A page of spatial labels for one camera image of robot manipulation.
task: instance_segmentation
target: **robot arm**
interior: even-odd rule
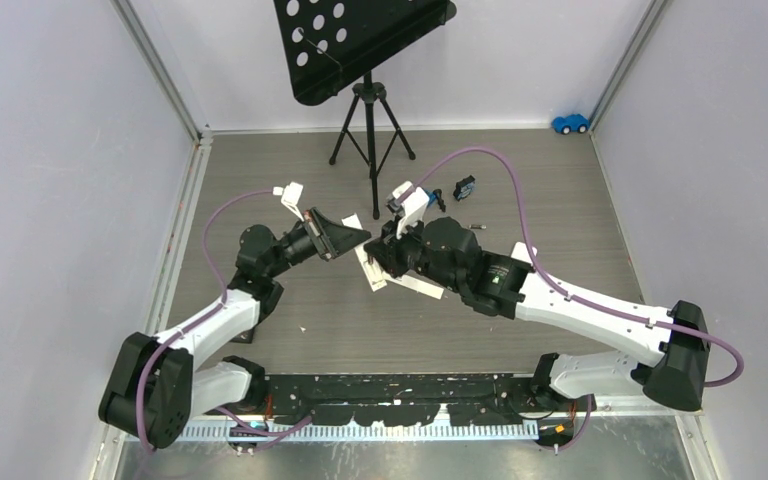
[[[240,236],[237,271],[225,295],[169,330],[153,337],[134,333],[125,340],[99,405],[103,422],[137,435],[138,379],[158,350],[143,408],[146,437],[155,447],[169,446],[191,416],[226,404],[263,403],[267,395],[263,367],[236,356],[206,370],[199,367],[222,345],[272,313],[284,291],[275,277],[314,255],[332,260],[371,237],[364,230],[331,222],[316,208],[299,212],[295,202],[301,185],[290,184],[281,191],[282,202],[299,221],[280,239],[264,225],[247,228]]]
[[[617,351],[571,357],[544,355],[535,370],[535,398],[549,409],[587,394],[643,393],[670,408],[695,411],[701,407],[709,345],[656,322],[678,323],[707,332],[702,311],[680,301],[672,309],[625,302],[558,279],[568,290],[556,292],[529,263],[526,246],[518,243],[511,255],[481,249],[475,233],[449,217],[422,222],[427,195],[400,186],[389,206],[396,218],[364,250],[371,261],[392,277],[414,271],[457,293],[466,305],[488,316],[535,321],[587,336]],[[586,298],[612,310],[643,316],[650,324],[625,321],[571,301]]]

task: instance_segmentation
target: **white bracket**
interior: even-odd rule
[[[251,373],[229,362],[219,362],[193,375],[193,396],[190,418],[202,415],[219,405],[239,402],[245,398],[251,384]]]
[[[170,349],[183,348],[190,352],[193,356],[194,369],[198,369],[208,357],[219,350],[219,347],[228,343],[235,335],[257,325],[257,319],[260,316],[260,302],[241,290],[228,290],[227,293],[228,299],[225,304],[213,316],[169,346]],[[221,298],[217,299],[186,321],[168,330],[158,332],[155,335],[157,342],[163,343],[176,332],[182,331],[187,325],[194,323],[207,312],[216,308],[221,304],[221,300]]]
[[[643,386],[631,379],[637,362],[613,351],[591,355],[561,355],[549,374],[551,387],[567,398],[596,395],[643,395]]]
[[[530,262],[528,250],[521,242],[514,247],[511,257]],[[570,283],[553,278],[562,285],[569,295],[577,295],[593,302],[605,305],[631,315],[652,318],[655,321],[672,323],[668,309],[625,302],[607,295],[602,295]],[[636,323],[600,312],[578,302],[569,300],[556,292],[538,274],[528,275],[522,284],[520,293],[525,300],[516,307],[516,318],[540,322],[560,327],[579,335],[592,338],[609,345],[621,352],[628,353],[635,361],[654,367],[664,356],[661,343],[669,342],[670,331],[663,328],[649,328],[646,324]]]
[[[287,207],[288,210],[293,212],[293,215],[304,221],[302,213],[299,211],[299,199],[302,197],[302,190],[304,185],[296,182],[290,182],[286,187],[273,187],[272,194],[275,196],[281,196],[281,204]]]
[[[399,185],[398,188],[393,190],[393,194],[389,198],[399,198],[407,192],[413,184],[411,182],[405,182]],[[416,225],[416,222],[422,220],[422,216],[425,215],[425,209],[428,207],[428,194],[425,190],[417,188],[413,191],[408,198],[400,205],[400,214],[402,218],[399,219],[399,226],[396,230],[396,238],[402,238],[402,235],[407,231],[408,227]]]

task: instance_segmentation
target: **perforated music stand top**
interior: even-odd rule
[[[319,105],[455,16],[450,0],[274,0],[293,96]]]

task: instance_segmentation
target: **tripod leg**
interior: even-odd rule
[[[387,99],[382,98],[381,105],[384,106],[384,111],[387,112],[387,116],[390,117],[390,121],[393,122],[393,128],[396,129],[396,134],[402,139],[402,143],[405,145],[405,150],[408,151],[408,158],[416,160],[416,154],[411,150],[408,139],[405,138],[405,134],[402,132],[402,127],[399,126],[399,122],[396,121],[396,116],[393,115],[393,110],[390,110],[390,104],[387,103]]]
[[[352,121],[352,115],[355,114],[355,108],[357,108],[357,102],[360,100],[360,96],[355,94],[355,98],[352,99],[352,106],[349,107],[349,114],[346,115],[346,121],[343,122],[343,129],[340,130],[340,136],[337,137],[337,145],[334,146],[334,153],[331,154],[331,158],[328,159],[329,165],[337,163],[337,152],[340,151],[340,146],[343,145],[343,138],[346,136],[346,132],[349,131],[349,123]]]
[[[375,163],[375,119],[373,107],[375,103],[365,103],[366,107],[366,143],[369,157],[369,179],[372,181],[372,218],[378,220],[381,213],[378,211],[378,165]]]

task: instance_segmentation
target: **white wall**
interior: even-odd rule
[[[273,2],[133,1],[194,116],[213,129],[342,124],[348,89],[317,107],[293,99]],[[404,125],[545,126],[558,114],[589,115],[649,0],[455,3],[449,24],[374,72]]]
[[[648,300],[697,302],[746,357],[704,397],[725,478],[768,478],[768,2],[673,2],[597,140]]]
[[[0,479],[87,478],[191,150],[109,0],[0,1]]]

